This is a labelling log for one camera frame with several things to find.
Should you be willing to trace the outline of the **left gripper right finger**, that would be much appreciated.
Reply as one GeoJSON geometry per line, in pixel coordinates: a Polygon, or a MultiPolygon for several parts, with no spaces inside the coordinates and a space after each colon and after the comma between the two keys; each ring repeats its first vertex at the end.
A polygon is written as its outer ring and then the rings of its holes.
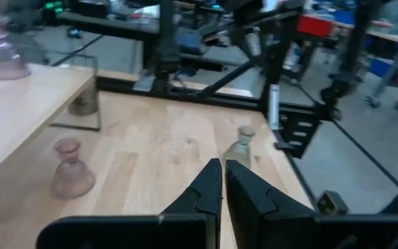
{"type": "Polygon", "coordinates": [[[398,214],[321,214],[235,160],[226,185],[239,248],[398,248],[398,214]]]}

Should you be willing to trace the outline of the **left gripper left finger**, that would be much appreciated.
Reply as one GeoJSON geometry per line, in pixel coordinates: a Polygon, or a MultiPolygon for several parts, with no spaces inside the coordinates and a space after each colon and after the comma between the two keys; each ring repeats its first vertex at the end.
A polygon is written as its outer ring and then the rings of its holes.
{"type": "Polygon", "coordinates": [[[37,248],[218,248],[222,165],[212,158],[160,214],[68,216],[39,233],[37,248]]]}

